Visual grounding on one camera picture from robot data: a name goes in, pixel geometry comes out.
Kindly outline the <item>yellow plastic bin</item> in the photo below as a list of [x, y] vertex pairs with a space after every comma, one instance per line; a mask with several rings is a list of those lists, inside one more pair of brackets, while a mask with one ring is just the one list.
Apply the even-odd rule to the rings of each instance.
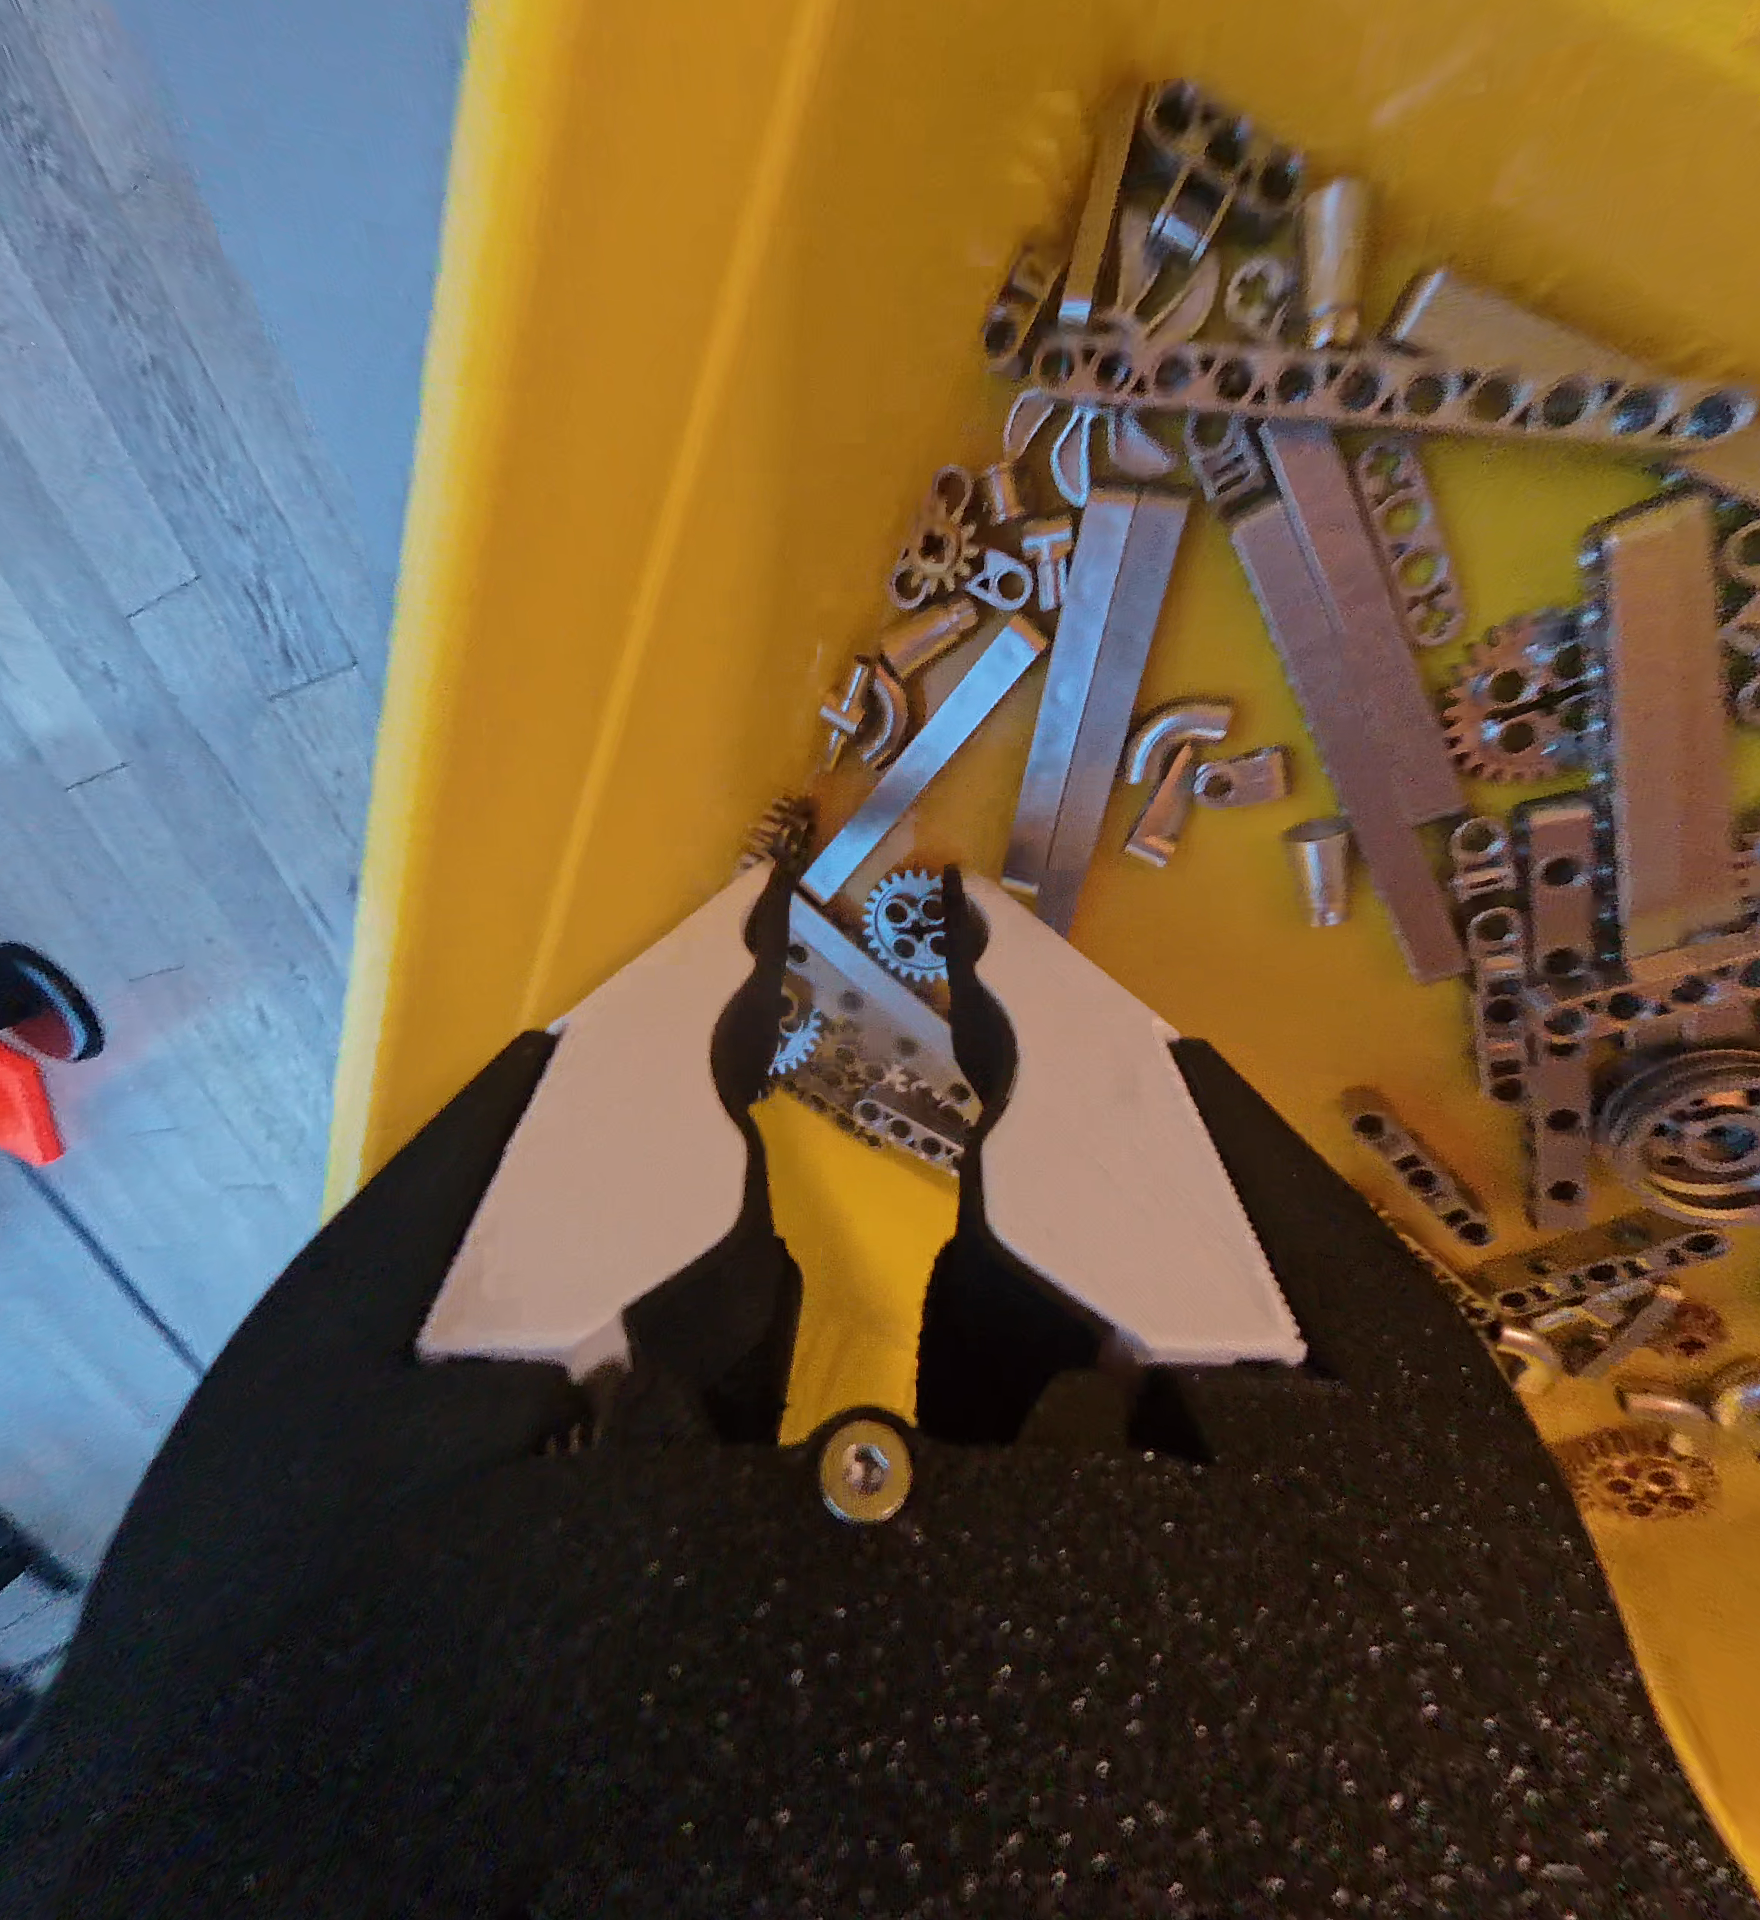
[[[698, 907], [818, 772], [927, 476], [999, 450], [980, 323], [1072, 226], [1095, 114], [1186, 75], [1375, 184], [1369, 316], [1461, 269], [1646, 367], [1760, 390], [1760, 6], [477, 6], [384, 653], [326, 1204], [512, 1034]], [[1186, 526], [1141, 693], [1233, 698], [1297, 800], [1155, 877], [1108, 817], [1074, 944], [1280, 1113], [1375, 1087], [1529, 1241], [1466, 991], [1375, 896], [1307, 932], [1280, 829], [1327, 810], [1227, 531]], [[792, 1424], [907, 1406], [956, 1182], [763, 1108], [809, 1266]], [[1658, 1712], [1760, 1884], [1760, 1463], [1602, 1525]]]

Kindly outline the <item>small gold gear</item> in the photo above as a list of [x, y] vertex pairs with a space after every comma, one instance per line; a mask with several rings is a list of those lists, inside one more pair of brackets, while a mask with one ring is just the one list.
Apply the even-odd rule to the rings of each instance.
[[1613, 1424], [1550, 1445], [1567, 1497], [1589, 1520], [1658, 1525], [1720, 1507], [1720, 1469], [1679, 1453], [1658, 1424]]

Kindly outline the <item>silver pulley wheel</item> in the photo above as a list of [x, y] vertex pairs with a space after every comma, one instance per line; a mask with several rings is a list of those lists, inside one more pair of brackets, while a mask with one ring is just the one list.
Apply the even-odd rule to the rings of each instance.
[[1593, 1146], [1649, 1209], [1760, 1225], [1760, 1050], [1667, 1050], [1593, 1108]]

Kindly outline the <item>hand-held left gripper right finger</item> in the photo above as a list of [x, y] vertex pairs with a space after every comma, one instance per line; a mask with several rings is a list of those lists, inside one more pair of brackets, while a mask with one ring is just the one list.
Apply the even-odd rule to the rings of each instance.
[[944, 877], [956, 1050], [984, 1113], [917, 1367], [1306, 1367], [1178, 1031], [999, 883]]

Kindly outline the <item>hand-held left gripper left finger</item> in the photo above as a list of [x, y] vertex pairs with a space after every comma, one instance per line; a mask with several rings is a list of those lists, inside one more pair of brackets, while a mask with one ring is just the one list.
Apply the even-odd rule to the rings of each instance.
[[552, 1056], [418, 1331], [425, 1365], [635, 1353], [630, 1307], [749, 1203], [749, 1108], [782, 1050], [792, 877], [749, 864], [552, 1031]]

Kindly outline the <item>pile of silver beam parts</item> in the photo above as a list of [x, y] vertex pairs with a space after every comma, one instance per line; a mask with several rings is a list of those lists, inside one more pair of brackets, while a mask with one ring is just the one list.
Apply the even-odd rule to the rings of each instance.
[[824, 707], [868, 797], [802, 864], [772, 1089], [957, 1173], [935, 864], [889, 866], [937, 772], [1035, 677], [1006, 891], [1074, 927], [1111, 791], [1166, 866], [1209, 806], [1293, 791], [1217, 753], [1227, 698], [1141, 711], [1180, 531], [1254, 589], [1338, 817], [1282, 829], [1313, 927], [1375, 883], [1415, 981], [1461, 981], [1472, 1075], [1523, 1129], [1550, 1241], [1454, 1291], [1505, 1380], [1608, 1380], [1720, 1323], [1667, 1287], [1729, 1232], [1649, 1209], [1593, 1146], [1667, 1050], [1760, 1050], [1760, 407], [1663, 376], [1454, 269], [1367, 323], [1375, 196], [1196, 82], [1121, 90], [1074, 226], [1013, 253], [984, 358], [1006, 457], [937, 466], [896, 626]]

